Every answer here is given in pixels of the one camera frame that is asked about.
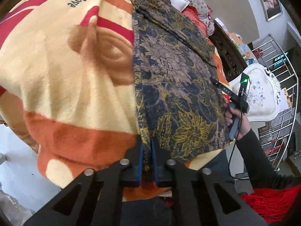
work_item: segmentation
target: red cloth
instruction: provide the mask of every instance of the red cloth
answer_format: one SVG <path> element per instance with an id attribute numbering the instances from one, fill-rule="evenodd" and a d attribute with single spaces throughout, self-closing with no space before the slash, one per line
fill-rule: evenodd
<path id="1" fill-rule="evenodd" d="M 191 19 L 191 21 L 199 28 L 205 37 L 208 37 L 207 26 L 199 19 L 198 11 L 194 6 L 187 6 L 182 13 Z"/>
<path id="2" fill-rule="evenodd" d="M 268 223 L 281 222 L 293 205 L 301 185 L 283 189 L 254 189 L 250 195 L 241 198 Z"/>
<path id="3" fill-rule="evenodd" d="M 257 49 L 257 50 L 255 50 L 253 53 L 254 53 L 254 55 L 255 55 L 255 57 L 256 57 L 257 59 L 259 59 L 259 58 L 263 55 L 261 49 Z"/>

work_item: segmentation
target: framed picture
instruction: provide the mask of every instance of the framed picture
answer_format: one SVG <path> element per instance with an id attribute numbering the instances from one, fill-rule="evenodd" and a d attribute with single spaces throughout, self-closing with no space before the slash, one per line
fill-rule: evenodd
<path id="1" fill-rule="evenodd" d="M 282 15 L 282 7 L 279 0 L 260 0 L 260 1 L 267 21 L 271 21 L 272 19 Z"/>

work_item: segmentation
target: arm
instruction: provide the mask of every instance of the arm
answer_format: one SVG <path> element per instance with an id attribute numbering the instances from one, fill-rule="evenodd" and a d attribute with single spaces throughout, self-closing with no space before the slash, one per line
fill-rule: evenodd
<path id="1" fill-rule="evenodd" d="M 225 113 L 227 125 L 232 123 L 232 115 L 241 118 L 240 110 L 228 108 Z M 281 176 L 275 172 L 272 164 L 263 152 L 259 140 L 251 130 L 246 115 L 243 115 L 237 140 L 237 147 L 243 157 L 253 188 L 283 189 L 288 185 L 301 184 L 300 177 Z"/>

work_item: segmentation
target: cable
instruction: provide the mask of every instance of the cable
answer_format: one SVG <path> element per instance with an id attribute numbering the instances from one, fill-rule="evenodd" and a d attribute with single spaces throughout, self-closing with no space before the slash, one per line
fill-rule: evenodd
<path id="1" fill-rule="evenodd" d="M 254 180 L 254 179 L 233 177 L 231 175 L 231 171 L 230 171 L 230 163 L 231 163 L 232 155 L 233 155 L 234 149 L 236 147 L 236 142 L 237 142 L 237 138 L 238 138 L 238 135 L 239 135 L 239 132 L 240 132 L 240 129 L 241 129 L 241 125 L 243 123 L 243 112 L 242 112 L 241 103 L 242 103 L 242 98 L 240 98 L 240 114 L 241 114 L 241 116 L 240 116 L 240 124 L 239 124 L 238 131 L 237 131 L 237 134 L 236 134 L 236 137 L 235 137 L 233 149 L 232 149 L 232 152 L 231 152 L 231 155 L 230 155 L 230 158 L 229 158 L 228 173 L 229 173 L 230 177 L 232 177 L 233 179 L 240 180 L 240 181 L 251 181 L 251 180 Z"/>

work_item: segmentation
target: orange and cream blanket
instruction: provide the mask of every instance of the orange and cream blanket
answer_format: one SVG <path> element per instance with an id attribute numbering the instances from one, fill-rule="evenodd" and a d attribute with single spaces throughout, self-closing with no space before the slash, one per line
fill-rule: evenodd
<path id="1" fill-rule="evenodd" d="M 0 115 L 64 188 L 124 157 L 138 128 L 131 0 L 22 0 L 0 23 Z M 217 51 L 217 75 L 222 74 Z M 187 166 L 200 169 L 221 149 Z M 146 199 L 163 190 L 125 191 Z"/>

